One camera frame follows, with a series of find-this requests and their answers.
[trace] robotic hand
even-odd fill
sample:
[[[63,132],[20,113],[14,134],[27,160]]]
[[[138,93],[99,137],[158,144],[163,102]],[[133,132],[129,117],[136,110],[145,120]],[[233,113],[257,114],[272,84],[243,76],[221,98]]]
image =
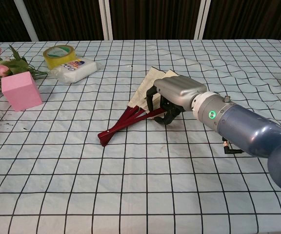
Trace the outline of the robotic hand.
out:
[[[268,158],[272,179],[281,187],[281,126],[233,103],[229,96],[207,92],[205,85],[184,76],[158,79],[147,91],[147,105],[153,110],[152,96],[161,95],[160,106],[167,111],[164,118],[155,117],[160,124],[169,124],[183,111],[192,111],[200,122],[252,156]]]

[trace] checkered tablecloth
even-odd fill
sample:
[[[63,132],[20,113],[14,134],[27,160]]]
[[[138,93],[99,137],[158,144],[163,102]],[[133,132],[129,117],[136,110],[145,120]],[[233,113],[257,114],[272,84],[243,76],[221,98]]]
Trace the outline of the checkered tablecloth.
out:
[[[11,43],[47,70],[43,51],[73,46],[102,68],[78,83],[36,80],[44,103],[14,112],[0,94],[0,234],[249,234],[281,231],[281,189],[266,159],[225,155],[192,113],[170,125],[111,127],[150,67],[172,69],[281,125],[281,41],[126,40]],[[2,57],[11,56],[0,43]]]

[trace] dark curtain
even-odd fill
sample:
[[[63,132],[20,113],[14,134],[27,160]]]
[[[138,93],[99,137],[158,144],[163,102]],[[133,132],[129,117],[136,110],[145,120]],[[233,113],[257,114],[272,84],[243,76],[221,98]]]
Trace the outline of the dark curtain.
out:
[[[110,0],[114,39],[193,39],[200,0]]]
[[[0,42],[31,41],[13,0],[0,0]]]
[[[103,40],[98,0],[24,0],[39,40]]]
[[[281,39],[281,0],[212,0],[203,39]]]

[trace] white package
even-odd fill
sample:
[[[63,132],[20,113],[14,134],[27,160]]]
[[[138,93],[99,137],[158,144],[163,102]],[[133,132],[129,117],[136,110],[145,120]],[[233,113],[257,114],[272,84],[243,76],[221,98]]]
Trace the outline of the white package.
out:
[[[53,68],[50,73],[63,83],[74,83],[99,69],[100,65],[97,62],[86,58],[78,58]]]

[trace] roll of tape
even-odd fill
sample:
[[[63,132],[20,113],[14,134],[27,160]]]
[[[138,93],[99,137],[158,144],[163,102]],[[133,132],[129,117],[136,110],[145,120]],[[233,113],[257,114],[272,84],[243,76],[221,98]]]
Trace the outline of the roll of tape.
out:
[[[77,58],[74,48],[70,45],[56,45],[50,47],[43,52],[43,56],[50,70]]]

